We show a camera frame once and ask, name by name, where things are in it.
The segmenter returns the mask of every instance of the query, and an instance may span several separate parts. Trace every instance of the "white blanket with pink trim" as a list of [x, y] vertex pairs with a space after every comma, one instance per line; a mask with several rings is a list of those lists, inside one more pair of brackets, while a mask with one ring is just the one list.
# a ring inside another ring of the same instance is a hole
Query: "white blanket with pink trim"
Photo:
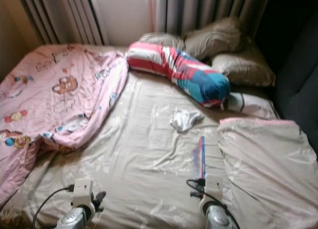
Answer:
[[218, 136], [241, 228], [318, 228], [317, 156], [294, 121], [228, 118]]
[[101, 126], [128, 74], [120, 52], [43, 46], [0, 84], [0, 207], [39, 151], [71, 152]]

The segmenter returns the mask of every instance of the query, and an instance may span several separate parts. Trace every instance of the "pillowcase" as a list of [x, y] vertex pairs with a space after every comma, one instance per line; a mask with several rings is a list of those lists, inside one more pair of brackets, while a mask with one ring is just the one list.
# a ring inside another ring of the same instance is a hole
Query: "pillowcase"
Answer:
[[229, 17], [186, 35], [185, 51], [203, 60], [222, 52], [236, 52], [246, 42], [245, 29], [239, 19]]
[[226, 75], [236, 85], [275, 85], [275, 74], [251, 39], [248, 39], [239, 53], [218, 54], [213, 57], [212, 68]]
[[278, 114], [274, 109], [272, 101], [242, 92], [231, 92], [225, 108], [257, 118], [267, 120], [278, 119]]
[[126, 58], [130, 69], [166, 76], [205, 107], [222, 104], [230, 93], [225, 76], [179, 49], [135, 42]]
[[161, 44], [163, 46], [175, 47], [180, 50], [185, 49], [184, 40], [176, 35], [166, 33], [148, 33], [144, 34], [140, 42], [147, 42], [153, 44]]

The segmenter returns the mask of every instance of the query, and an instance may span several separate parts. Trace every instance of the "mattress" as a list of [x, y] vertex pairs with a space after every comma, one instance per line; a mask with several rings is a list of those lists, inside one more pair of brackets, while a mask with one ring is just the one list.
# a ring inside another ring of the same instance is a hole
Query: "mattress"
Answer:
[[[205, 116], [186, 133], [170, 124], [175, 109]], [[205, 136], [206, 172], [223, 177], [223, 202], [231, 210], [231, 191], [218, 147], [219, 120], [242, 114], [201, 107], [167, 79], [130, 72], [118, 102], [101, 129], [80, 150], [40, 155], [34, 169], [0, 214], [2, 228], [30, 228], [42, 202], [76, 178], [105, 190], [104, 211], [88, 228], [204, 228], [199, 199], [185, 180], [194, 177], [192, 151]], [[71, 209], [72, 193], [60, 192], [38, 215], [38, 227], [54, 225]]]

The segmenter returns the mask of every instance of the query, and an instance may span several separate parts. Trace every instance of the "white curtain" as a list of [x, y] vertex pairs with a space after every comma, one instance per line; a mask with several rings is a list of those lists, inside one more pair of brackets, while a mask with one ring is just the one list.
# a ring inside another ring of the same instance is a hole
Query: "white curtain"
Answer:
[[222, 19], [237, 16], [250, 36], [257, 32], [258, 25], [268, 0], [156, 0], [149, 5], [154, 18], [153, 32], [184, 34], [196, 28]]

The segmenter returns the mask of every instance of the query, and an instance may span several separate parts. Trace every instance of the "pink blanket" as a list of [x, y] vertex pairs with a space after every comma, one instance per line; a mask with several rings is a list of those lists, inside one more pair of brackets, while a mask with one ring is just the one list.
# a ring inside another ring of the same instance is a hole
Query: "pink blanket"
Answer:
[[92, 137], [128, 74], [119, 52], [43, 46], [0, 84], [0, 207], [24, 182], [39, 151], [71, 152]]

